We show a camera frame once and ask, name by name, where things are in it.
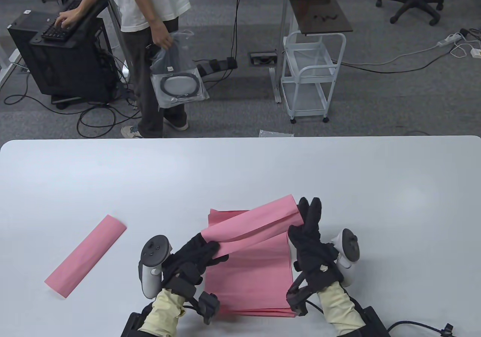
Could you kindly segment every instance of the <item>cart wheel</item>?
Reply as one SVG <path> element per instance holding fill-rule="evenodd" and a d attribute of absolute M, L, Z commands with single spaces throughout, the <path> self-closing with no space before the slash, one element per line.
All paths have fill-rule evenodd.
<path fill-rule="evenodd" d="M 65 110 L 68 106 L 69 106 L 69 102 L 65 102 L 65 103 L 58 103 L 57 105 L 55 105 L 57 107 L 57 109 L 59 110 Z"/>

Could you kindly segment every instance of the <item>folded pink paper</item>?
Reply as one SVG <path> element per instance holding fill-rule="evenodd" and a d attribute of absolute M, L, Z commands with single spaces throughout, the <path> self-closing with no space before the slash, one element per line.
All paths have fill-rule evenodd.
<path fill-rule="evenodd" d="M 293 196 L 285 196 L 259 208 L 204 229 L 204 239 L 220 243 L 216 257 L 253 246 L 287 231 L 303 221 Z"/>
<path fill-rule="evenodd" d="M 45 283 L 67 298 L 126 229 L 122 222 L 107 215 Z"/>
<path fill-rule="evenodd" d="M 209 226 L 242 213 L 212 209 Z M 231 253 L 226 262 L 207 268 L 205 289 L 218 296 L 221 314 L 294 317 L 286 301 L 291 284 L 290 251 L 284 232 Z"/>

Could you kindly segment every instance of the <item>white power adapter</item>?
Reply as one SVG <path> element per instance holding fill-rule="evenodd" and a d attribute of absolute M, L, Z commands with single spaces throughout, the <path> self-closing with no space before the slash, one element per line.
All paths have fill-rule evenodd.
<path fill-rule="evenodd" d="M 453 44 L 459 40 L 461 40 L 463 38 L 463 36 L 461 34 L 453 34 L 453 35 L 449 35 L 447 38 L 445 38 L 444 40 L 441 40 L 441 41 L 438 41 L 437 45 L 439 47 L 443 47 L 443 46 L 446 46 L 446 45 L 450 45 L 450 44 Z"/>
<path fill-rule="evenodd" d="M 474 57 L 475 59 L 481 59 L 481 49 L 471 49 L 471 56 Z"/>

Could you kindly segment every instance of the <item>sneaker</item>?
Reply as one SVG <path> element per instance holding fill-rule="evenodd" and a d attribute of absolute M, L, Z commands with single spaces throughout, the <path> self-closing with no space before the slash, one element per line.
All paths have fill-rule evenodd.
<path fill-rule="evenodd" d="M 122 136 L 126 139 L 142 139 L 143 136 L 139 133 L 139 129 L 134 126 L 126 126 L 120 129 Z"/>
<path fill-rule="evenodd" d="M 179 120 L 179 121 L 168 120 L 168 119 L 164 118 L 163 122 L 165 122 L 165 124 L 167 124 L 171 128 L 174 128 L 177 131 L 184 131 L 184 130 L 187 130 L 187 128 L 189 127 L 189 123 L 187 122 L 187 118 L 185 120 Z"/>

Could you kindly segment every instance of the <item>keyboard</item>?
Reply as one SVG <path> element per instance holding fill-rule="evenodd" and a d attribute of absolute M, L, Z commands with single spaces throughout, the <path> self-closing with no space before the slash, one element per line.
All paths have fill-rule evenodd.
<path fill-rule="evenodd" d="M 76 9 L 80 5 L 80 1 L 81 0 L 72 0 L 72 2 L 67 5 L 64 12 Z M 42 37 L 48 41 L 58 41 L 64 43 L 70 38 L 70 36 L 72 36 L 80 22 L 77 22 L 73 25 L 70 25 L 69 27 L 66 27 L 65 29 L 62 29 L 60 26 L 55 26 L 56 20 L 57 19 L 54 19 L 53 21 L 47 23 L 45 29 L 42 32 Z"/>

